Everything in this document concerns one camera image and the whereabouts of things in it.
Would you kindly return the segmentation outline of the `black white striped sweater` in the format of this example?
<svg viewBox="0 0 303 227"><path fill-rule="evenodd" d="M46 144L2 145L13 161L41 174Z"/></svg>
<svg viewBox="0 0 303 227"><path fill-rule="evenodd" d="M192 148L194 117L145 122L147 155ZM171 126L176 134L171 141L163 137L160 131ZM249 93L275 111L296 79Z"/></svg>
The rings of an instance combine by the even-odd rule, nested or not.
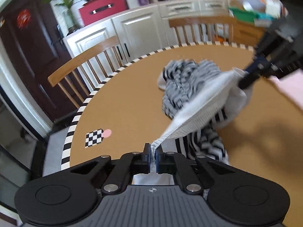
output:
<svg viewBox="0 0 303 227"><path fill-rule="evenodd" d="M249 103L253 89L238 87L245 74L238 68L221 71L207 59L199 63L170 61L158 78L158 87L163 90L162 111L172 122L152 142L151 151L162 147L188 159L204 155L228 164L217 130L232 122Z"/></svg>

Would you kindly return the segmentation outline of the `wooden sideboard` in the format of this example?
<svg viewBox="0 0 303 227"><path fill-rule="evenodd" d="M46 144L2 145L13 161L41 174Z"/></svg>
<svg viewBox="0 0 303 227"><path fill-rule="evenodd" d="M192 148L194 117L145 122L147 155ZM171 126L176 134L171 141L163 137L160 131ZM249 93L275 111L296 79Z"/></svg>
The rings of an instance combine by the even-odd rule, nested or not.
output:
<svg viewBox="0 0 303 227"><path fill-rule="evenodd" d="M237 44L256 46L265 33L266 28L256 27L252 23L237 21L234 26L233 40Z"/></svg>

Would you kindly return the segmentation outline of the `green plastic tray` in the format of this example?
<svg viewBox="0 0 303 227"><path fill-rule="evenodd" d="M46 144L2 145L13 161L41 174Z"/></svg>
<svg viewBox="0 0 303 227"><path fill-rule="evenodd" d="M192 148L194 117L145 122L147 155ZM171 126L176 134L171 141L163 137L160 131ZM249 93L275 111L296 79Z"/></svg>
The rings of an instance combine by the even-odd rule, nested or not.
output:
<svg viewBox="0 0 303 227"><path fill-rule="evenodd" d="M241 10L237 7L229 7L229 11L237 20L254 24L257 27L269 27L275 20L265 13Z"/></svg>

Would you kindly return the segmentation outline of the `checkerboard marker sticker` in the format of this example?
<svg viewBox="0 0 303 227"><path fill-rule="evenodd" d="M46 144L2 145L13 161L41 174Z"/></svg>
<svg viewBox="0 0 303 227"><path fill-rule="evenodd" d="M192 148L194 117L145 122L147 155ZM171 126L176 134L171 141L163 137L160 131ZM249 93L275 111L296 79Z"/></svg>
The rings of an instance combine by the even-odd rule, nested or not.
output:
<svg viewBox="0 0 303 227"><path fill-rule="evenodd" d="M103 129L94 130L86 134L85 147L91 147L100 144L103 141Z"/></svg>

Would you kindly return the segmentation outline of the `wooden chair middle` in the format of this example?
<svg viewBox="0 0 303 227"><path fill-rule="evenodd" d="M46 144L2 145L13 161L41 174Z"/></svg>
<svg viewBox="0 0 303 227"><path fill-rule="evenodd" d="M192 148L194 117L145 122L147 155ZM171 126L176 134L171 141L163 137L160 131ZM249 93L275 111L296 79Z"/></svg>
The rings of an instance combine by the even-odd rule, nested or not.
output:
<svg viewBox="0 0 303 227"><path fill-rule="evenodd" d="M237 20L232 16L194 16L169 19L177 45L222 43L231 44Z"/></svg>

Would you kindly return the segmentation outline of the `wooden chair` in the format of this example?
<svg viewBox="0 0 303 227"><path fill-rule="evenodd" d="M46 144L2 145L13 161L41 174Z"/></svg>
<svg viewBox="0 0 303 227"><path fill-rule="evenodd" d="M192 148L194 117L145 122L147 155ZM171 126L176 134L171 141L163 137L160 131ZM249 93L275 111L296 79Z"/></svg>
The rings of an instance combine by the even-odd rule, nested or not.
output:
<svg viewBox="0 0 303 227"><path fill-rule="evenodd" d="M119 39L117 36L112 36L108 39L106 39L103 42L100 42L96 44L95 46L87 49L86 51L82 52L81 54L77 55L75 58L72 58L70 61L65 63L63 66L58 68L56 71L54 71L51 75L48 76L48 82L52 87L59 86L61 91L66 95L66 97L72 102L72 104L78 109L80 107L79 103L72 97L72 95L68 92L68 90L61 84L61 81L64 80L69 85L70 89L74 92L74 94L77 96L77 98L80 101L84 101L84 96L81 95L77 87L69 80L68 76L73 75L76 81L78 82L78 85L81 87L82 91L86 94L86 96L89 95L88 88L84 86L84 84L80 81L80 78L76 74L76 69L80 69L82 73L84 74L84 77L88 81L89 85L92 88L95 88L92 79L88 76L87 72L83 68L83 64L87 64L89 70L92 72L92 75L94 76L95 80L98 84L101 83L100 78L97 75L97 72L95 71L94 67L92 66L91 60L94 59L100 70L102 71L104 77L108 78L109 75L106 72L101 60L99 59L99 54L104 54L105 59L107 60L107 63L109 64L111 70L113 72L117 71L117 69L113 65L113 61L111 60L108 51L111 50L113 52L113 55L116 57L116 60L118 62L119 67L123 67L122 61L119 58L118 52L117 52L117 46L120 44Z"/></svg>
<svg viewBox="0 0 303 227"><path fill-rule="evenodd" d="M237 20L232 16L194 16L169 19L177 45L222 43L231 44Z"/></svg>

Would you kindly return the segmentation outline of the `white cabinet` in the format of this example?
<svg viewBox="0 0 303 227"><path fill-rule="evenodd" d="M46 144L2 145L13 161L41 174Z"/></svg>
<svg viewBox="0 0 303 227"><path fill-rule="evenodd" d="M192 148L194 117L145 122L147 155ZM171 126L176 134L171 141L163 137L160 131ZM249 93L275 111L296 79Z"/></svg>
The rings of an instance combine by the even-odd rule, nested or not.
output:
<svg viewBox="0 0 303 227"><path fill-rule="evenodd" d="M178 43L169 19L194 16L226 16L227 0L179 0L159 2L126 10L94 22L65 37L71 57L106 39L117 36L122 64L144 54Z"/></svg>

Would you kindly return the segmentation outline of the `wooden chair left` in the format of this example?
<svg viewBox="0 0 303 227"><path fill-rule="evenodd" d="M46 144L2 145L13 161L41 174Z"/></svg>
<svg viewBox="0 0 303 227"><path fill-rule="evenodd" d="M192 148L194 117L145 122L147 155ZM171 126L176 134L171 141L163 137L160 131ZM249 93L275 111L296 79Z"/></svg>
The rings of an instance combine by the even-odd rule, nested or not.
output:
<svg viewBox="0 0 303 227"><path fill-rule="evenodd" d="M80 69L82 73L84 74L84 77L88 81L89 85L92 88L95 88L92 79L88 76L87 72L83 68L83 64L87 64L89 70L92 72L92 75L94 76L95 80L98 84L101 83L100 78L97 75L97 72L95 71L94 67L92 66L91 60L94 59L100 70L102 71L104 77L108 78L109 75L106 72L101 60L99 59L99 54L104 54L105 59L107 60L107 63L109 64L111 70L113 72L117 71L117 69L113 65L113 61L111 60L108 51L111 50L113 52L113 55L116 57L116 60L118 62L119 67L123 67L122 61L119 58L118 52L117 52L117 46L120 44L119 39L117 36L112 36L108 39L106 39L103 42L100 42L96 44L95 46L87 49L86 51L82 52L81 54L77 55L75 58L72 58L70 61L65 63L63 66L58 68L56 71L54 71L51 75L48 76L48 82L52 87L59 86L61 91L66 95L66 97L72 102L72 104L78 109L80 107L79 103L72 97L72 95L68 92L68 90L61 84L61 81L64 80L69 85L70 89L74 92L74 94L77 96L77 98L80 101L84 101L84 96L81 95L77 87L69 80L68 76L73 75L76 81L78 82L78 85L81 87L82 91L86 94L86 96L89 95L88 88L84 86L84 84L80 81L80 78L76 74L76 69Z"/></svg>

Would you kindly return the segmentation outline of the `dark brown door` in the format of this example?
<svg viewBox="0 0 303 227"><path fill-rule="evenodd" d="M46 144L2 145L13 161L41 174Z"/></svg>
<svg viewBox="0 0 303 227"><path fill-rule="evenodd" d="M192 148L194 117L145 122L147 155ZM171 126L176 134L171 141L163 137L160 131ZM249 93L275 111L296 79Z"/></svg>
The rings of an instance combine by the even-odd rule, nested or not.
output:
<svg viewBox="0 0 303 227"><path fill-rule="evenodd" d="M65 49L50 4L12 0L1 12L1 39L10 61L28 91L51 121L75 110L48 77L71 57Z"/></svg>

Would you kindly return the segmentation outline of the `red storage box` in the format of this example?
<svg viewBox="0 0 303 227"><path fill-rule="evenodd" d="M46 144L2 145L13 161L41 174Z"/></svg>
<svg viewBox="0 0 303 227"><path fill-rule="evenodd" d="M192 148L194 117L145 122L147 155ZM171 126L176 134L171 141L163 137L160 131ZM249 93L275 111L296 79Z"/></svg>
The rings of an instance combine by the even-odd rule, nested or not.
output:
<svg viewBox="0 0 303 227"><path fill-rule="evenodd" d="M79 9L84 26L127 10L125 0L93 0Z"/></svg>

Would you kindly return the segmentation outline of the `green potted plant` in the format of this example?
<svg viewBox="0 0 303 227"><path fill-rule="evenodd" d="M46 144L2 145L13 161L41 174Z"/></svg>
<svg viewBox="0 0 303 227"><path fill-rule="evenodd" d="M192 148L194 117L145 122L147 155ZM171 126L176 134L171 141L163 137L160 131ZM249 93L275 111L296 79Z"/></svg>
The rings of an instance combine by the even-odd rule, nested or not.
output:
<svg viewBox="0 0 303 227"><path fill-rule="evenodd" d="M58 0L42 0L42 3L51 3L52 1ZM74 5L74 0L59 0L55 4L57 7L64 7L63 17L68 29L68 35L72 34L74 31L80 29L79 23L77 22L74 14L71 10L72 6Z"/></svg>

